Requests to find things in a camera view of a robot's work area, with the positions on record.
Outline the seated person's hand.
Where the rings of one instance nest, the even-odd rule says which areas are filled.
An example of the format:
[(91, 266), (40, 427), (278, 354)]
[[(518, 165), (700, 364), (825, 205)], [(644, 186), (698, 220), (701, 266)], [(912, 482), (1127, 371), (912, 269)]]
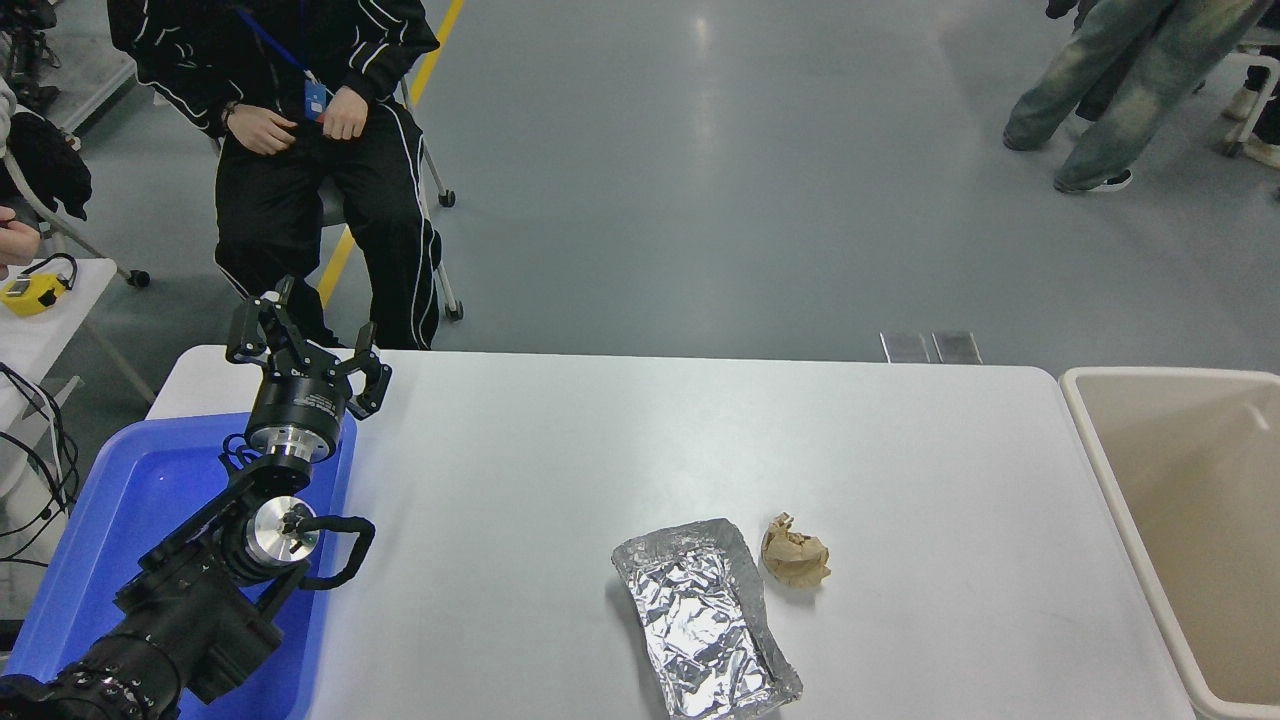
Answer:
[(40, 232), (18, 218), (17, 211), (1, 206), (1, 281), (10, 275), (10, 268), (27, 268), (40, 252)]

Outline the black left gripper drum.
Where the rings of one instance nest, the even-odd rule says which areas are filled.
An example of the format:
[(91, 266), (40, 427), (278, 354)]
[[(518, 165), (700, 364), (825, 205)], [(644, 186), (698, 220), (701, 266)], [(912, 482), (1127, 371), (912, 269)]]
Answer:
[(250, 414), (248, 439), (266, 443), (274, 430), (294, 428), (335, 443), (351, 396), (348, 380), (265, 369)]

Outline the tracksuit person's left hand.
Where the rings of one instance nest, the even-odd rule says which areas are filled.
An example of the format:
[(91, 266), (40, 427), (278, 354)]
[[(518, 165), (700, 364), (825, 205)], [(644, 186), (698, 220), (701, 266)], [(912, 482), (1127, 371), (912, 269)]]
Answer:
[(342, 86), (330, 97), (319, 122), (324, 138), (334, 141), (361, 138), (369, 122), (369, 102), (351, 87)]

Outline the tracksuit person's right hand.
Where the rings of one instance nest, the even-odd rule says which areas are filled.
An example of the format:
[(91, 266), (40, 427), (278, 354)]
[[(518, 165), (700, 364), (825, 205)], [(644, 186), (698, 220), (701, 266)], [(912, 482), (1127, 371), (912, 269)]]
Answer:
[(244, 149), (262, 156), (274, 156), (287, 151), (296, 142), (293, 131), (297, 124), (275, 111), (236, 104), (224, 111), (227, 132)]

